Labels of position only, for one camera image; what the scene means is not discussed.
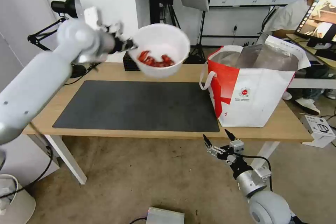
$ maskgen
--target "computer screen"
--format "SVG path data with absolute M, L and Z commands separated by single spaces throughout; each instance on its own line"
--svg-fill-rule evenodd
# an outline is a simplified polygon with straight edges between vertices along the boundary
M 336 42 L 336 0 L 314 0 L 295 33 L 321 42 Z

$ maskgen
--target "white shirt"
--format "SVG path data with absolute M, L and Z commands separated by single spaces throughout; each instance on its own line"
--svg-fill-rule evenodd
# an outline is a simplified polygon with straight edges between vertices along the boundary
M 279 8 L 265 25 L 264 32 L 296 30 L 309 7 L 307 0 L 299 0 Z

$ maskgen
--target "white bowl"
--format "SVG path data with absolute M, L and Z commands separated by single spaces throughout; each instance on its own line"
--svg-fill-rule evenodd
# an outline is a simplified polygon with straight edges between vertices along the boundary
M 144 26 L 133 36 L 133 41 L 139 48 L 129 51 L 129 55 L 144 74 L 155 78 L 164 78 L 175 74 L 190 51 L 190 41 L 187 35 L 179 28 L 168 24 Z M 138 60 L 142 51 L 150 51 L 148 55 L 157 61 L 162 61 L 161 56 L 167 54 L 175 62 L 175 65 L 164 68 L 148 66 Z

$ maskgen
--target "white sneaker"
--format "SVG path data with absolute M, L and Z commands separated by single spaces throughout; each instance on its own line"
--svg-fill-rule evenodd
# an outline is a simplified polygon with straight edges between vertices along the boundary
M 336 100 L 336 95 L 334 93 L 333 89 L 327 89 L 324 93 L 325 97 L 327 97 L 330 100 Z
M 290 100 L 290 99 L 292 99 L 292 97 L 293 96 L 290 93 L 288 93 L 287 91 L 284 92 L 284 94 L 282 95 L 283 100 Z
M 295 103 L 305 112 L 313 116 L 317 116 L 321 113 L 321 111 L 314 105 L 314 102 L 315 101 L 313 99 L 305 99 L 305 98 L 295 100 Z

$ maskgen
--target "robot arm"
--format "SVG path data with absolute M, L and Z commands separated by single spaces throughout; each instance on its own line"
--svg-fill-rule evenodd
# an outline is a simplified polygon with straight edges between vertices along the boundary
M 134 47 L 113 34 L 93 30 L 84 21 L 67 20 L 57 31 L 58 47 L 34 57 L 0 93 L 0 145 L 18 137 L 71 75 L 80 55 L 100 62 L 101 54 Z
M 238 187 L 249 203 L 249 212 L 257 224 L 303 223 L 290 210 L 286 200 L 272 191 L 265 190 L 271 171 L 266 167 L 253 169 L 241 156 L 244 143 L 225 130 L 231 142 L 223 147 L 216 147 L 203 135 L 207 152 L 218 159 L 225 160 L 233 171 Z

